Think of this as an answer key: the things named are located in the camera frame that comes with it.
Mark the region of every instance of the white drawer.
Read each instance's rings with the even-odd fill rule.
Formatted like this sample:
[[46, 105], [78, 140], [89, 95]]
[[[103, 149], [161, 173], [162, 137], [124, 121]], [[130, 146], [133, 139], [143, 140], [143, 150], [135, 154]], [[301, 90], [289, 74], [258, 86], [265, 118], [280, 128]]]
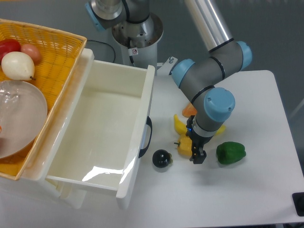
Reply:
[[93, 58], [91, 50], [83, 51], [82, 67], [71, 79], [78, 83], [66, 91], [37, 158], [22, 178], [40, 183], [74, 207], [90, 190], [116, 196], [125, 209], [138, 170], [155, 69]]

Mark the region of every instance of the black object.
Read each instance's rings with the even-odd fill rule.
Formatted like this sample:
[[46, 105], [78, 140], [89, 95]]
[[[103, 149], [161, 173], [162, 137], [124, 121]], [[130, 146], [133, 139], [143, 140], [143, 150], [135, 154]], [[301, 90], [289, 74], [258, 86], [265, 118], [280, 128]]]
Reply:
[[190, 137], [192, 140], [192, 156], [190, 161], [193, 164], [202, 164], [207, 157], [206, 151], [203, 150], [203, 147], [206, 143], [210, 141], [212, 137], [201, 137], [200, 135], [196, 134], [192, 128], [194, 116], [190, 116], [187, 120], [187, 133], [186, 135]]
[[138, 155], [138, 158], [141, 158], [144, 156], [144, 154], [147, 152], [149, 146], [150, 146], [150, 142], [151, 142], [151, 138], [152, 138], [152, 120], [150, 119], [150, 117], [147, 116], [147, 122], [146, 122], [146, 125], [148, 125], [150, 128], [151, 128], [151, 133], [150, 133], [150, 138], [149, 138], [149, 142], [148, 142], [148, 145], [141, 149], [139, 151], [139, 155]]
[[153, 154], [153, 164], [157, 168], [165, 168], [170, 164], [171, 155], [165, 150], [157, 150]]
[[294, 206], [298, 216], [304, 216], [304, 192], [293, 194]]

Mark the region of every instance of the drawer handle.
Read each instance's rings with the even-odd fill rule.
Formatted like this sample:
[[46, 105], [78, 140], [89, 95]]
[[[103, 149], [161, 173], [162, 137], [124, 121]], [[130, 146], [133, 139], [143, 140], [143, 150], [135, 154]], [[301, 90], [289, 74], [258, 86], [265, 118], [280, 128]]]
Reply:
[[145, 148], [143, 148], [143, 149], [141, 149], [139, 151], [139, 156], [138, 156], [139, 158], [141, 158], [141, 157], [144, 156], [144, 154], [147, 152], [147, 150], [148, 150], [148, 148], [150, 146], [150, 142], [151, 142], [151, 137], [152, 137], [152, 121], [151, 121], [150, 117], [148, 117], [148, 116], [147, 116], [146, 125], [148, 125], [151, 128], [150, 138], [149, 138], [148, 145]]

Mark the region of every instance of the wicker basket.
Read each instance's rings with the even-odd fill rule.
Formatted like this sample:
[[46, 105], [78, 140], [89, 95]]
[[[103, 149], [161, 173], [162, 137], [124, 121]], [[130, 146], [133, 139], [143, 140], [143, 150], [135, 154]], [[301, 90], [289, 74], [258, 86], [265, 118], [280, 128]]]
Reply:
[[[38, 150], [60, 98], [86, 45], [86, 38], [43, 26], [0, 19], [0, 40], [12, 38], [21, 45], [30, 43], [41, 52], [42, 61], [35, 66], [36, 81], [29, 81], [47, 100], [48, 115], [34, 142], [18, 153], [0, 159], [0, 177], [18, 180]], [[0, 67], [0, 81], [9, 80]]]

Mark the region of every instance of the black ball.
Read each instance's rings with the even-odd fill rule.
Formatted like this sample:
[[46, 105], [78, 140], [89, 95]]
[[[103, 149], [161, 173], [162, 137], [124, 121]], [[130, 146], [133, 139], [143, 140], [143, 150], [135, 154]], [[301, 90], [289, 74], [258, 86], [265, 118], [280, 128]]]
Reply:
[[165, 168], [170, 164], [171, 155], [165, 150], [154, 152], [152, 161], [157, 168]]

